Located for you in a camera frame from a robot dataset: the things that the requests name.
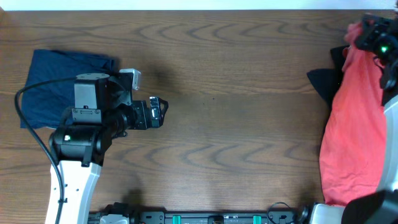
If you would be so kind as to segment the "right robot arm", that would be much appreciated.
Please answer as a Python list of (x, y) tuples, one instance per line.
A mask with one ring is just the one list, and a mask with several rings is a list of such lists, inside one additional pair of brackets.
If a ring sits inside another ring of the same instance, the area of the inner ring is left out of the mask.
[(397, 20), (350, 24), (332, 69), (308, 72), (331, 113), (320, 149), (325, 201), (307, 223), (397, 222)]

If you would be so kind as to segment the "coral red t-shirt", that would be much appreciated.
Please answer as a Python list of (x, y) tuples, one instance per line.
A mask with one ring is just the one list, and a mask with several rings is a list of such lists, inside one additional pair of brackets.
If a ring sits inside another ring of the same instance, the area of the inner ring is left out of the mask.
[(328, 205), (345, 206), (376, 191), (386, 148), (386, 119), (381, 105), (382, 75), (374, 54), (355, 47), (360, 23), (345, 35), (343, 81), (332, 104), (320, 149), (322, 192)]

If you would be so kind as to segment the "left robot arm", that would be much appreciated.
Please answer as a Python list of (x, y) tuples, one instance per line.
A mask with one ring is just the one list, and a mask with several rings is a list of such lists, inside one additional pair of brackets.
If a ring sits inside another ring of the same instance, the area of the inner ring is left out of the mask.
[(159, 128), (169, 107), (152, 96), (133, 100), (137, 72), (85, 73), (74, 82), (75, 104), (50, 135), (55, 157), (46, 223), (86, 223), (105, 152), (128, 129)]

